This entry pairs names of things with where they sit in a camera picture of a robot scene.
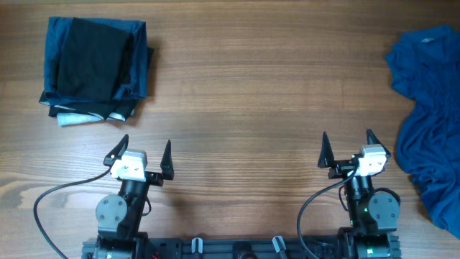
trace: blue fabric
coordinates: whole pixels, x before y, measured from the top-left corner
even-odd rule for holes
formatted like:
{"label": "blue fabric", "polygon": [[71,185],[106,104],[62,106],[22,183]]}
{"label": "blue fabric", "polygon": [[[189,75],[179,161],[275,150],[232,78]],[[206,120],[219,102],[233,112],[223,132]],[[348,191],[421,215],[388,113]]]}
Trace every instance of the blue fabric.
{"label": "blue fabric", "polygon": [[[117,19],[84,18],[91,22],[109,25],[117,29],[131,32],[134,36],[134,52],[132,66],[129,69],[131,81],[122,84],[114,94],[114,100],[143,99],[147,97],[147,29],[145,22],[124,21]],[[56,93],[56,65],[63,51],[73,18],[50,17],[45,46],[45,96],[51,106],[69,104],[73,102],[88,102],[95,100],[77,99],[71,96],[61,96]]]}
{"label": "blue fabric", "polygon": [[392,88],[415,100],[397,161],[433,223],[460,238],[460,34],[449,26],[406,33],[386,60]]}

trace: wooden tabletop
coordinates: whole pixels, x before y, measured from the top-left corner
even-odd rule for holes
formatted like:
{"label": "wooden tabletop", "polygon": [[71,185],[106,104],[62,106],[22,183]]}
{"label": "wooden tabletop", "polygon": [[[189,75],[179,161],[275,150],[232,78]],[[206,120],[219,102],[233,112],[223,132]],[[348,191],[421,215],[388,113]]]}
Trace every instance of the wooden tabletop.
{"label": "wooden tabletop", "polygon": [[[459,28],[459,7],[342,0],[0,6],[0,258],[58,257],[35,225],[35,199],[102,173],[124,133],[130,147],[147,151],[152,171],[172,141],[175,180],[150,188],[153,212],[140,227],[150,237],[296,236],[302,203],[335,182],[316,167],[323,131],[340,159],[359,150],[367,128],[395,154],[414,103],[390,88],[384,55],[404,32]],[[38,98],[51,16],[147,22],[156,52],[149,97],[135,117],[64,128],[48,117]],[[373,183],[401,195],[403,257],[460,258],[460,242],[433,225],[394,157]],[[96,237],[96,205],[119,186],[105,177],[42,200],[43,226],[70,258]],[[346,226],[337,190],[317,198],[302,221],[305,235]]]}

